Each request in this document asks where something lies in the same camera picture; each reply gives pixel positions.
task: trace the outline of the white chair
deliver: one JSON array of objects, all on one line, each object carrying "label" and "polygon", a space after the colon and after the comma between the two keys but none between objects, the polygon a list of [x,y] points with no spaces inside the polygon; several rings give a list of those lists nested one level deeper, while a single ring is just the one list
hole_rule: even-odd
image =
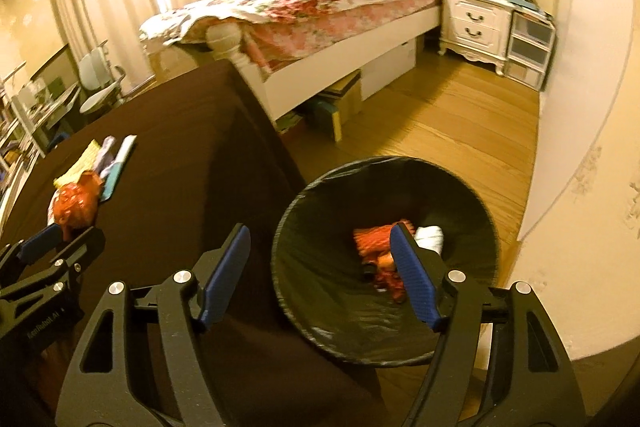
[{"label": "white chair", "polygon": [[126,72],[120,66],[114,66],[113,69],[118,73],[118,77],[113,76],[111,63],[107,58],[106,43],[107,41],[104,41],[91,50],[78,64],[82,87],[93,93],[80,107],[82,114],[104,107],[116,107],[124,101],[120,84]]}]

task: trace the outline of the cardboard box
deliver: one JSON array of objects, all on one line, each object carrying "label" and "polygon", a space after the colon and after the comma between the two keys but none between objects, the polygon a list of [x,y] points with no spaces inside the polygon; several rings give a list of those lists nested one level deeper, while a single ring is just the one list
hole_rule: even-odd
[{"label": "cardboard box", "polygon": [[342,123],[340,113],[333,103],[321,96],[314,96],[304,104],[307,118],[311,124],[335,142],[342,140]]},{"label": "cardboard box", "polygon": [[362,67],[362,99],[367,100],[396,78],[415,68],[415,38],[374,58]]},{"label": "cardboard box", "polygon": [[323,89],[318,97],[331,103],[338,110],[340,124],[345,124],[362,110],[360,70],[353,71],[335,84]]}]

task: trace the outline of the blue gripper pad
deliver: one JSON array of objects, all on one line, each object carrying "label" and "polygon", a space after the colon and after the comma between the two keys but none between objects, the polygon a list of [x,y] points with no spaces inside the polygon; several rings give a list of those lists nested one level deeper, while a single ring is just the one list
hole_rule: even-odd
[{"label": "blue gripper pad", "polygon": [[229,306],[246,260],[251,251],[251,235],[247,227],[241,227],[236,237],[223,253],[222,259],[211,279],[202,289],[202,311],[198,321],[209,330],[216,322],[220,322]]},{"label": "blue gripper pad", "polygon": [[60,243],[62,243],[62,228],[54,223],[22,243],[17,257],[23,264],[33,264]]},{"label": "blue gripper pad", "polygon": [[[432,330],[437,330],[442,316],[436,305],[436,286],[424,270],[417,251],[421,250],[416,242],[405,236],[404,225],[396,225],[391,229],[391,255],[402,278],[411,307],[418,320],[426,323]],[[425,250],[425,255],[435,252]]]}]

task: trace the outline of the nightstand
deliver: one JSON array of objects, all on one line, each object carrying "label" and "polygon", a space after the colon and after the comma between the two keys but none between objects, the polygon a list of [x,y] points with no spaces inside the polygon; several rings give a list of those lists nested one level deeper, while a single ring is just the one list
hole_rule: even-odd
[{"label": "nightstand", "polygon": [[467,60],[495,64],[502,76],[512,13],[505,0],[442,0],[439,54],[449,49]]}]

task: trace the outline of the trash can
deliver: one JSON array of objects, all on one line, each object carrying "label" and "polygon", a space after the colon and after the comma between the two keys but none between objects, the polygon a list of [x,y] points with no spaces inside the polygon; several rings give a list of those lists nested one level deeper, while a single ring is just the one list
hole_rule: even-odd
[{"label": "trash can", "polygon": [[444,232],[442,258],[494,283],[498,244],[482,201],[426,161],[379,156],[324,174],[282,216],[271,272],[278,301],[304,337],[338,359],[376,367],[428,362],[438,336],[411,304],[397,304],[362,275],[354,229],[409,219]]}]

